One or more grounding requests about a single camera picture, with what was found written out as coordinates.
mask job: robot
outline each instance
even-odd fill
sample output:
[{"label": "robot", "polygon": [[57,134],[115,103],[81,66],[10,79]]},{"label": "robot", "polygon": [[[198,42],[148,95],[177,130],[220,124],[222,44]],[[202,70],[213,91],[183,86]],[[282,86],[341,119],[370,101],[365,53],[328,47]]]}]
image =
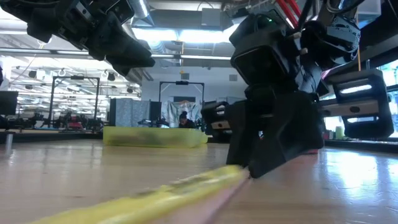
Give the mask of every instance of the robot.
[{"label": "robot", "polygon": [[[337,77],[327,71],[354,60],[361,32],[354,22],[364,0],[324,0],[315,20],[307,21],[313,1],[302,12],[276,0],[294,25],[276,10],[248,14],[229,38],[232,66],[248,84],[246,100],[233,105],[205,105],[202,116],[217,133],[231,134],[227,164],[248,167],[258,178],[310,150],[323,147],[323,117],[342,116],[351,138],[376,138],[394,129],[386,87],[378,70]],[[97,60],[107,60],[121,75],[131,68],[151,67],[151,54],[123,32],[134,15],[128,0],[2,0],[6,12],[27,22],[27,33],[43,42],[57,35]],[[370,89],[350,93],[357,86]],[[335,100],[320,101],[332,86]],[[350,123],[350,118],[374,117]]]}]

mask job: yellow bin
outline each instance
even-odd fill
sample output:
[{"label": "yellow bin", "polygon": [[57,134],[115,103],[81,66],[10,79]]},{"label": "yellow bin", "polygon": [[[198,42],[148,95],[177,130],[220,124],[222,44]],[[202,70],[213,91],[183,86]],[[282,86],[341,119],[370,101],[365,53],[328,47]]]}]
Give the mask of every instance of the yellow bin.
[{"label": "yellow bin", "polygon": [[106,126],[103,139],[110,146],[196,147],[208,138],[197,129]]}]

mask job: person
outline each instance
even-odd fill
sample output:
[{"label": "person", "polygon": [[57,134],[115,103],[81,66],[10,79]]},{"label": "person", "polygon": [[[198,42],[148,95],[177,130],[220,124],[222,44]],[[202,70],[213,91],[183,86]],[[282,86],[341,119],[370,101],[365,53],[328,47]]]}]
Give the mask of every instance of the person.
[{"label": "person", "polygon": [[187,112],[183,111],[180,114],[180,124],[179,128],[195,128],[195,123],[187,118]]}]

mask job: computer monitor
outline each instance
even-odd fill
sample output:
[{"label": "computer monitor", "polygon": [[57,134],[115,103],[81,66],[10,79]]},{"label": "computer monitor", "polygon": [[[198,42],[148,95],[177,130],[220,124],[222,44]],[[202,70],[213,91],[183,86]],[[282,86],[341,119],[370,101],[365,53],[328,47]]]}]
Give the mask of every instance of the computer monitor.
[{"label": "computer monitor", "polygon": [[17,91],[0,91],[0,114],[15,115],[18,104]]}]

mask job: red cable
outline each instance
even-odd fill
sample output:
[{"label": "red cable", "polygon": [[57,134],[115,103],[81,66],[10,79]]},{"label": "red cable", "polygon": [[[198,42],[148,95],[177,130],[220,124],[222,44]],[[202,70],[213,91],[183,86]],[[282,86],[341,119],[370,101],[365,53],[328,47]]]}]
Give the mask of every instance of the red cable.
[{"label": "red cable", "polygon": [[286,0],[287,4],[290,5],[290,7],[293,9],[294,13],[296,13],[296,16],[298,18],[300,18],[301,16],[301,11],[300,8],[298,7],[298,5],[296,4],[296,2],[294,0]]},{"label": "red cable", "polygon": [[276,2],[279,4],[280,8],[285,13],[289,21],[293,24],[293,27],[297,28],[298,22],[294,17],[293,13],[290,11],[289,7],[287,6],[285,0],[276,0]]}]

